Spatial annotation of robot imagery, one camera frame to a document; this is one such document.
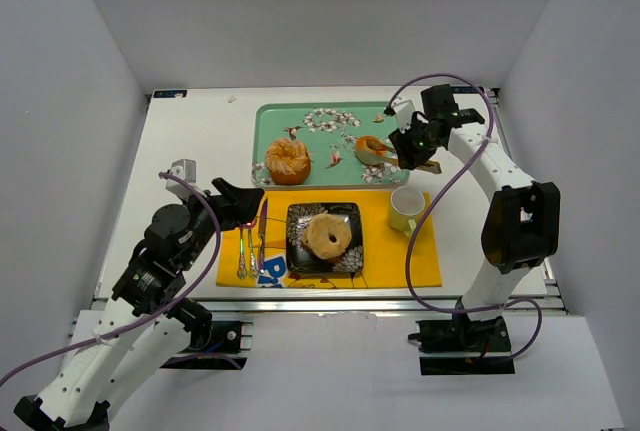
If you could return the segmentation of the metal serving tongs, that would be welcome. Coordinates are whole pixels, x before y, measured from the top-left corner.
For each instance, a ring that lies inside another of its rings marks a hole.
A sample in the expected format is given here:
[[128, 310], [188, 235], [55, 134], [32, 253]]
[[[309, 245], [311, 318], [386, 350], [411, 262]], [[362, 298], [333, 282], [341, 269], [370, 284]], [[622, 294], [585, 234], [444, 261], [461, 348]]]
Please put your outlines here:
[[[398, 167], [399, 169], [409, 169], [402, 168], [400, 166], [394, 148], [387, 146], [384, 142], [374, 136], [367, 135], [360, 137], [354, 145], [354, 153], [361, 163], [368, 166], [390, 164]], [[427, 161], [418, 165], [416, 168], [411, 169], [436, 175], [442, 173], [441, 165], [436, 161]]]

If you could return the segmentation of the glazed orange donut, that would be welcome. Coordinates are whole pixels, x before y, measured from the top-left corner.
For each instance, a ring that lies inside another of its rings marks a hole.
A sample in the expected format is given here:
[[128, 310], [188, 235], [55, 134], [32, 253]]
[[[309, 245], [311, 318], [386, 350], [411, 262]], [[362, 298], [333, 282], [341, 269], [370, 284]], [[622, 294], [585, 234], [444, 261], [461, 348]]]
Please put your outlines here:
[[356, 158], [365, 165], [378, 165], [387, 157], [387, 146], [374, 136], [361, 136], [354, 146]]

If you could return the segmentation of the pale speckled bagel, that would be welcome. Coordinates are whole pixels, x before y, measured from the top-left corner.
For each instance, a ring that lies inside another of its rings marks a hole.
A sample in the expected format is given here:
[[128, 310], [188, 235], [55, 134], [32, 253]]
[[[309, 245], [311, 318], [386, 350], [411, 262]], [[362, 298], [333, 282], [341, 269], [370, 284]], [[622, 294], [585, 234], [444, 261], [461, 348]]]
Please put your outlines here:
[[344, 253], [352, 240], [347, 221], [339, 215], [317, 214], [303, 232], [302, 243], [322, 260], [337, 258]]

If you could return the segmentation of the brown bread slice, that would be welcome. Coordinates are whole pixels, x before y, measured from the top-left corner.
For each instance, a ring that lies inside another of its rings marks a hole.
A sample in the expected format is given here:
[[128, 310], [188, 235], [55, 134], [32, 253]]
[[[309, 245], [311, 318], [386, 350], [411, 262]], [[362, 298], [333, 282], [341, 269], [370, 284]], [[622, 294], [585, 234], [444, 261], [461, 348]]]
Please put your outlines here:
[[345, 253], [350, 241], [342, 235], [321, 231], [303, 234], [301, 244], [314, 258], [324, 262], [337, 263]]

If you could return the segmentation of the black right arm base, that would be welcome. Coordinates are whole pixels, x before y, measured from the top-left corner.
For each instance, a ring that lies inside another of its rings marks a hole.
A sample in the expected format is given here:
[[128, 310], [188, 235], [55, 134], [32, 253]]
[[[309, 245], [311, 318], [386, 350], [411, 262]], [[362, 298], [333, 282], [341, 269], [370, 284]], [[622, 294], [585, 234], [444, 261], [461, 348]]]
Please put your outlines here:
[[462, 315], [417, 322], [408, 341], [418, 347], [422, 376], [513, 375], [514, 359], [506, 322], [470, 322]]

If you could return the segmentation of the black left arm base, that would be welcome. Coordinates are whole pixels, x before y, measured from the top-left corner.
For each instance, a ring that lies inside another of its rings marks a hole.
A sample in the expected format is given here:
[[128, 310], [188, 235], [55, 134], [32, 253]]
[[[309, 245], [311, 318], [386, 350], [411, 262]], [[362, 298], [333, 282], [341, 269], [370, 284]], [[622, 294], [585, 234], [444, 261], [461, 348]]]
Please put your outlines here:
[[242, 370], [252, 346], [253, 323], [214, 320], [209, 331], [192, 338], [189, 346], [166, 361], [161, 369]]

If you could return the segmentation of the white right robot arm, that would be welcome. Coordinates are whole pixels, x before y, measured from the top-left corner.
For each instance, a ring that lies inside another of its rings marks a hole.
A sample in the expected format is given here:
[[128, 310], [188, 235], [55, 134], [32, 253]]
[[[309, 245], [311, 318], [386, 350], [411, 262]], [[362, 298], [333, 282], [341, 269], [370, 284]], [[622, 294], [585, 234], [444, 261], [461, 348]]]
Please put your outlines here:
[[475, 109], [462, 109], [449, 85], [422, 91], [423, 108], [395, 99], [385, 113], [397, 120], [389, 139], [401, 168], [414, 170], [443, 148], [455, 156], [489, 201], [481, 232], [483, 264], [455, 314], [472, 323], [490, 322], [529, 271], [556, 253], [560, 191], [517, 166], [494, 140], [489, 122]]

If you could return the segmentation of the iridescent knife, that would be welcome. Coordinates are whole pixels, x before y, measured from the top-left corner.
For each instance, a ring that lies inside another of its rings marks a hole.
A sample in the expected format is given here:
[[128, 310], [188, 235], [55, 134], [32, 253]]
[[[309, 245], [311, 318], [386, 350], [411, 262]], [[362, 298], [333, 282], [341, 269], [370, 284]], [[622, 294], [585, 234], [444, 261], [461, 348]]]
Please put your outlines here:
[[260, 209], [259, 223], [258, 223], [258, 237], [259, 237], [258, 272], [260, 275], [264, 273], [266, 227], [267, 227], [267, 221], [268, 221], [268, 202], [269, 202], [269, 199], [265, 198]]

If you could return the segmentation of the pale green mug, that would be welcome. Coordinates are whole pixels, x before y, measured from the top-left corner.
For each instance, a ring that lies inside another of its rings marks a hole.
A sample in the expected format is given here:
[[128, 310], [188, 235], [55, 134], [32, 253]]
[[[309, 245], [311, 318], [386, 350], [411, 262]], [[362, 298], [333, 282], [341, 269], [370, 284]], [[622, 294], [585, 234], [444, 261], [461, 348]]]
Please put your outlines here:
[[387, 224], [410, 237], [426, 209], [426, 197], [409, 186], [396, 188], [390, 195]]

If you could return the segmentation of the yellow placemat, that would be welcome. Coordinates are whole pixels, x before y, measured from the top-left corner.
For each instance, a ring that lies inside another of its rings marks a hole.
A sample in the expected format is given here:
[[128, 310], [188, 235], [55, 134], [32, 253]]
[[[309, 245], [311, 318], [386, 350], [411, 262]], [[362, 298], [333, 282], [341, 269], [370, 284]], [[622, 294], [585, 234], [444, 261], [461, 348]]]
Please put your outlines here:
[[[405, 260], [409, 238], [388, 225], [389, 191], [302, 190], [268, 191], [269, 224], [266, 228], [266, 273], [253, 280], [237, 276], [239, 233], [225, 232], [219, 255], [216, 285], [223, 288], [276, 287], [305, 289], [404, 288]], [[284, 220], [291, 205], [311, 203], [354, 203], [363, 218], [364, 268], [353, 274], [294, 271], [286, 263]]]

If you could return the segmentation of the right corner label sticker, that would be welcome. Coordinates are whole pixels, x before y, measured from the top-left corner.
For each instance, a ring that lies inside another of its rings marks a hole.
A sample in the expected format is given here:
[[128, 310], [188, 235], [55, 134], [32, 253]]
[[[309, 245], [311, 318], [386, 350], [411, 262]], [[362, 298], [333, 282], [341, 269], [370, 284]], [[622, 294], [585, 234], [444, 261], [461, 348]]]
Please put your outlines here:
[[486, 93], [482, 86], [477, 89], [472, 86], [451, 86], [454, 94], [479, 94]]

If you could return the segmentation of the corner label sticker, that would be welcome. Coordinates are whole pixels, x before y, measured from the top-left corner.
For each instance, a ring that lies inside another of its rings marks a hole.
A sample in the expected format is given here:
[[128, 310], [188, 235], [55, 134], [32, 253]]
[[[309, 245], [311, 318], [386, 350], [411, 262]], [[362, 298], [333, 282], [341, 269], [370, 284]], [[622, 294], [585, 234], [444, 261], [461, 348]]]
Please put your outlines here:
[[153, 99], [181, 99], [187, 96], [187, 91], [184, 89], [178, 90], [155, 90]]
[[454, 94], [479, 94], [486, 93], [482, 86], [477, 89], [472, 86], [451, 86]]

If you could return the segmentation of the green floral tray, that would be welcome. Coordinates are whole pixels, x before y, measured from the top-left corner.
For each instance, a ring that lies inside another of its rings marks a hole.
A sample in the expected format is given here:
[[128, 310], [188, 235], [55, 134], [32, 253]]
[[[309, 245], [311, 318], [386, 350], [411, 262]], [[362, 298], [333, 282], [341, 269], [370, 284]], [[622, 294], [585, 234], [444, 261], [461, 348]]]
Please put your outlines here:
[[383, 115], [383, 101], [267, 104], [256, 113], [251, 177], [254, 184], [276, 189], [265, 163], [268, 147], [279, 138], [306, 145], [311, 173], [306, 188], [393, 187], [409, 172], [394, 164], [365, 165], [356, 158], [358, 138], [374, 136], [388, 145], [395, 122]]

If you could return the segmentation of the black floral square plate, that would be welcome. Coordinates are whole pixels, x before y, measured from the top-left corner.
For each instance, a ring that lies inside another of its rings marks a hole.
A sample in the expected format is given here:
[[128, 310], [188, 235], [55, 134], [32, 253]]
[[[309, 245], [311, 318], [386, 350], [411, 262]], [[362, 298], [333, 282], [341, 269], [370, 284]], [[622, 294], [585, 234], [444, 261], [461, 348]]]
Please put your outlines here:
[[[351, 233], [344, 252], [321, 259], [303, 243], [303, 234], [316, 216], [327, 214], [340, 218]], [[286, 262], [297, 274], [355, 274], [364, 268], [364, 240], [360, 209], [352, 202], [298, 203], [290, 205], [286, 215]]]

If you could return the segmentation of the left corner label sticker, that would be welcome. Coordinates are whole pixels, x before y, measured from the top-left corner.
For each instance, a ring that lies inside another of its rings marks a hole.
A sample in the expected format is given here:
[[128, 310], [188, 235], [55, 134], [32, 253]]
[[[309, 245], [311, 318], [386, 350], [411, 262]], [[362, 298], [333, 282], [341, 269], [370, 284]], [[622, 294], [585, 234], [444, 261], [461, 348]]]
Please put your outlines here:
[[187, 91], [184, 89], [178, 90], [155, 90], [153, 99], [181, 99], [187, 96]]

